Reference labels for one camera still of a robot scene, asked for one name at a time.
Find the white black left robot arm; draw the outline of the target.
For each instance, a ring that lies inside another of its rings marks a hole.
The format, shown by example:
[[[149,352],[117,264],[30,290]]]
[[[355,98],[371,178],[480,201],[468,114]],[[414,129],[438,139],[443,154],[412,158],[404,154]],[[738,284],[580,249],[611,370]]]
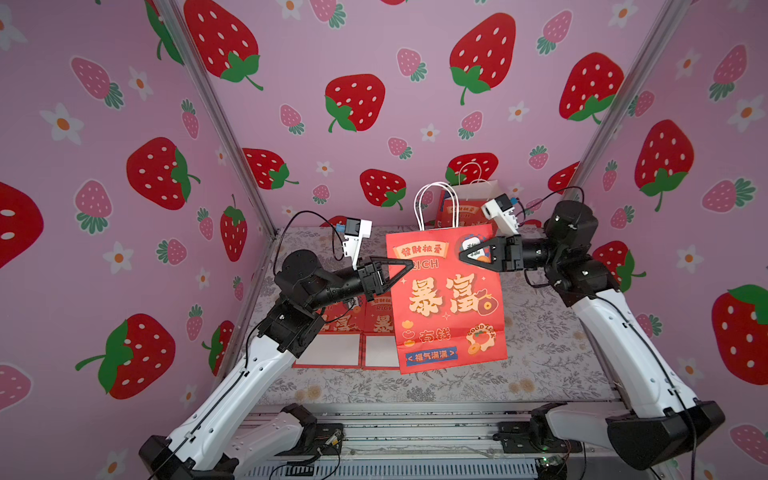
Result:
[[[316,254],[289,254],[275,276],[280,295],[249,333],[249,345],[209,398],[169,436],[151,436],[139,456],[153,479],[237,479],[275,455],[305,447],[315,417],[291,404],[267,424],[238,432],[271,385],[309,347],[325,321],[326,307],[391,290],[414,267],[410,260],[372,257],[335,272]]]

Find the red paper gift bag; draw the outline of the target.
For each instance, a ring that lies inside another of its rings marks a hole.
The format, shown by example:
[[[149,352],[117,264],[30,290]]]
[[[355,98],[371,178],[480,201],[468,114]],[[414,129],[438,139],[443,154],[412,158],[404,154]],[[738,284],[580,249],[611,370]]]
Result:
[[[294,368],[358,369],[365,318],[360,298],[325,307],[322,329],[299,357]]]

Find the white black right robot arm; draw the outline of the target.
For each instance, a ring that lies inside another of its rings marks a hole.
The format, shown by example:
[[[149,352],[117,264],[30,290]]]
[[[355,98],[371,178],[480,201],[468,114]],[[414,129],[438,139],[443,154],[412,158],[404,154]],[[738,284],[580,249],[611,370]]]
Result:
[[[557,402],[533,410],[529,431],[537,446],[551,439],[588,443],[613,450],[636,470],[694,454],[724,424],[725,414],[673,372],[617,280],[590,255],[598,228],[592,210],[579,201],[558,202],[540,238],[519,233],[515,207],[505,194],[486,202],[482,211],[499,234],[460,252],[460,261],[495,272],[542,270],[546,286],[593,337],[623,391],[626,408],[614,413]]]

